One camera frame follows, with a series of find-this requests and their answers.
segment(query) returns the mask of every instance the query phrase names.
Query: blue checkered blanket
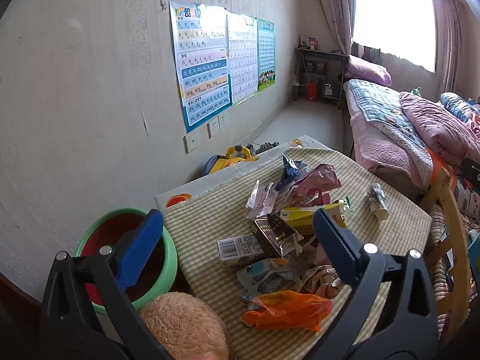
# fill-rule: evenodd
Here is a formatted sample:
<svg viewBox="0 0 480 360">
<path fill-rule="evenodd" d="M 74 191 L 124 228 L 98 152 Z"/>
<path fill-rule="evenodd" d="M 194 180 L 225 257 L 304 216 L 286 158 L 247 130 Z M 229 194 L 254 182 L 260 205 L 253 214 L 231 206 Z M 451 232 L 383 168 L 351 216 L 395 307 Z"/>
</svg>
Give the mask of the blue checkered blanket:
<svg viewBox="0 0 480 360">
<path fill-rule="evenodd" d="M 426 190 L 433 164 L 425 150 L 426 144 L 402 111 L 400 93 L 360 79 L 351 79 L 348 85 L 367 122 L 387 135 L 410 156 Z"/>
</svg>

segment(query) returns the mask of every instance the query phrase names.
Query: silver screw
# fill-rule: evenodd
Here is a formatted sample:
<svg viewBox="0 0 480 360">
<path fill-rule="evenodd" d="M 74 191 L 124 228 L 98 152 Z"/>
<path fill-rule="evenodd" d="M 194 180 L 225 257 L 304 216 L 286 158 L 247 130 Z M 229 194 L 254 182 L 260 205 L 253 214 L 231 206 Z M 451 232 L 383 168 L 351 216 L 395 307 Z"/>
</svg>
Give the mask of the silver screw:
<svg viewBox="0 0 480 360">
<path fill-rule="evenodd" d="M 409 253 L 410 253 L 410 256 L 412 256 L 414 259 L 419 259 L 422 256 L 420 251 L 416 249 L 412 249 Z"/>
<path fill-rule="evenodd" d="M 65 251 L 63 251 L 63 250 L 62 250 L 62 251 L 59 251 L 59 252 L 57 253 L 57 255 L 55 256 L 55 258 L 56 258 L 58 261 L 62 261 L 62 260 L 64 260 L 64 259 L 67 258 L 67 252 L 65 252 Z"/>
<path fill-rule="evenodd" d="M 110 245 L 102 246 L 99 250 L 102 256 L 108 256 L 112 252 L 112 247 Z"/>
<path fill-rule="evenodd" d="M 377 245 L 370 243 L 363 245 L 363 250 L 366 251 L 368 254 L 375 254 L 376 252 L 378 252 Z"/>
</svg>

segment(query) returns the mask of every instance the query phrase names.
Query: pinyin alphabet chart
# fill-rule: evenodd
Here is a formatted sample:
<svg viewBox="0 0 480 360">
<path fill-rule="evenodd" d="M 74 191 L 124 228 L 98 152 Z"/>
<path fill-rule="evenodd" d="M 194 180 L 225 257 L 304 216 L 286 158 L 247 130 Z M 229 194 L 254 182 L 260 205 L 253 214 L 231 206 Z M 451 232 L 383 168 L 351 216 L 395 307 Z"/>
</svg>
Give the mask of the pinyin alphabet chart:
<svg viewBox="0 0 480 360">
<path fill-rule="evenodd" d="M 257 21 L 246 15 L 227 13 L 232 104 L 258 91 Z"/>
<path fill-rule="evenodd" d="M 258 24 L 258 90 L 275 84 L 275 25 L 257 19 Z"/>
<path fill-rule="evenodd" d="M 175 61 L 187 133 L 231 106 L 227 11 L 170 2 Z"/>
</svg>

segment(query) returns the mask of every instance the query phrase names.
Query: green bucket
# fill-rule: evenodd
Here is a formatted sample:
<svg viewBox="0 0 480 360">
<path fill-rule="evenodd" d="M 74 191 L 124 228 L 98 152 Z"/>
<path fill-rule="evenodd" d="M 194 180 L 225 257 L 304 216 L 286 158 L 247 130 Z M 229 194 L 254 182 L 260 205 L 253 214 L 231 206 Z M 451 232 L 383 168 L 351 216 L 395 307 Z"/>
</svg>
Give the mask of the green bucket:
<svg viewBox="0 0 480 360">
<path fill-rule="evenodd" d="M 148 212 L 139 208 L 119 208 L 103 215 L 86 232 L 78 244 L 75 256 L 87 256 L 98 252 L 104 245 L 115 245 L 123 233 L 134 230 Z M 136 310 L 141 309 L 157 296 L 169 292 L 177 275 L 177 250 L 167 229 L 150 255 L 135 286 L 126 289 Z M 88 295 L 96 312 L 107 315 L 97 287 L 86 284 Z"/>
</svg>

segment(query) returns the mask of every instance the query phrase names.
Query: red box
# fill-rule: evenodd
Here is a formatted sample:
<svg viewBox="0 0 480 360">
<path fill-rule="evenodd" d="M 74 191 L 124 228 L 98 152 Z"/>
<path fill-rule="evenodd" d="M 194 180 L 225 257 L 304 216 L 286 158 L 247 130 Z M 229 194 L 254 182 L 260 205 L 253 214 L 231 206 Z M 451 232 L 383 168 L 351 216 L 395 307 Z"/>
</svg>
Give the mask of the red box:
<svg viewBox="0 0 480 360">
<path fill-rule="evenodd" d="M 307 100 L 308 101 L 317 101 L 317 90 L 318 85 L 316 82 L 311 82 L 307 85 Z"/>
</svg>

